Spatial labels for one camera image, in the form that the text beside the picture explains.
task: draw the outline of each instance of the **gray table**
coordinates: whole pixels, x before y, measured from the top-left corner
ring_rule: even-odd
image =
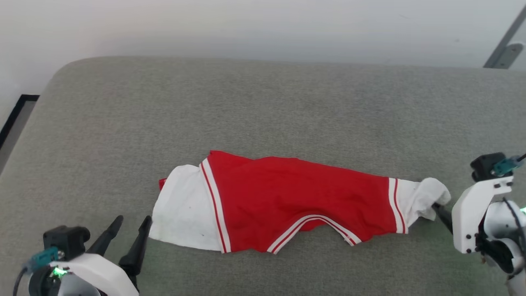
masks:
[[[0,176],[1,294],[42,249],[42,233],[61,224],[93,238],[124,215],[106,253],[116,262],[151,214],[157,181],[211,149],[432,176],[456,200],[475,157],[525,152],[525,94],[526,73],[503,70],[160,57],[69,64]],[[512,197],[525,205],[526,169],[515,183]],[[138,282],[142,295],[506,294],[500,270],[460,254],[442,224],[424,220],[409,235],[354,247],[322,226],[278,255],[150,240]]]

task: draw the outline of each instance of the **black frame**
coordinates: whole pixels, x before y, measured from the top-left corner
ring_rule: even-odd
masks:
[[[38,100],[39,95],[21,95],[18,99],[18,102],[16,102],[15,107],[13,108],[13,111],[11,111],[11,114],[7,118],[7,121],[4,124],[4,127],[2,128],[2,131],[0,132],[0,149],[4,145],[5,140],[7,139],[7,135],[9,135],[9,132],[11,131],[11,128],[13,127],[13,124],[15,124],[16,119],[18,118],[18,115],[20,114],[20,111],[22,111],[22,107],[24,107],[24,104],[26,102],[36,102]]]

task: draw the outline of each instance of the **metal bracket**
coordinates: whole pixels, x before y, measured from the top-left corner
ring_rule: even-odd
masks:
[[[521,43],[514,43],[506,46],[502,54],[495,61],[493,68],[495,69],[509,69],[515,59],[522,52],[523,45]]]

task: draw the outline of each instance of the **white background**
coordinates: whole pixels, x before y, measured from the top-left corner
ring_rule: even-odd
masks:
[[[482,67],[525,3],[1,0],[0,126],[20,93],[40,94],[59,68],[93,56]]]

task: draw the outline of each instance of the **white fabric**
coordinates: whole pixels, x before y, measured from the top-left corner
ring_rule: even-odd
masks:
[[[407,228],[418,217],[435,220],[437,214],[431,208],[433,203],[444,205],[451,200],[447,187],[434,178],[426,178],[420,183],[398,180],[398,187],[398,197],[401,197],[398,202]]]
[[[221,251],[214,206],[201,169],[176,167],[154,206],[150,238],[191,248]]]

